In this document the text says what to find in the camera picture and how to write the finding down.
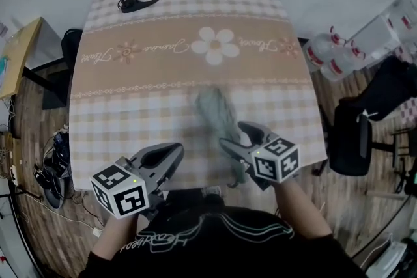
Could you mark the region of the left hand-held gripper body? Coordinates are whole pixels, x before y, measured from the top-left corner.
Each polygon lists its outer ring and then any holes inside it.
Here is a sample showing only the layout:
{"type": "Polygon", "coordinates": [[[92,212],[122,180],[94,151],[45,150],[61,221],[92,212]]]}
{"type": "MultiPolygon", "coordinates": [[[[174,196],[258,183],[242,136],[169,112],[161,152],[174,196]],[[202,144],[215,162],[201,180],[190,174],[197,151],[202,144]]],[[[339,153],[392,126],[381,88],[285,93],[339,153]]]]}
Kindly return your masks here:
{"type": "Polygon", "coordinates": [[[113,217],[141,214],[152,221],[164,201],[162,184],[169,179],[166,163],[146,164],[142,154],[115,163],[90,176],[99,204],[113,217]]]}

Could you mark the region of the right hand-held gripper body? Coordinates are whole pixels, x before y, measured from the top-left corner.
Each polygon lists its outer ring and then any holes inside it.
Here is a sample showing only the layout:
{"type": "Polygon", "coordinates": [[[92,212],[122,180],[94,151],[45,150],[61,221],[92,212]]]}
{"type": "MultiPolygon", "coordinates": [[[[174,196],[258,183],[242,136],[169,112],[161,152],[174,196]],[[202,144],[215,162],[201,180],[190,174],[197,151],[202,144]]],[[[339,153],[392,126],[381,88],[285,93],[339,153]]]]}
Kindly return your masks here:
{"type": "Polygon", "coordinates": [[[300,149],[282,137],[277,137],[249,153],[246,172],[256,185],[266,190],[273,183],[283,183],[300,169],[300,149]]]}

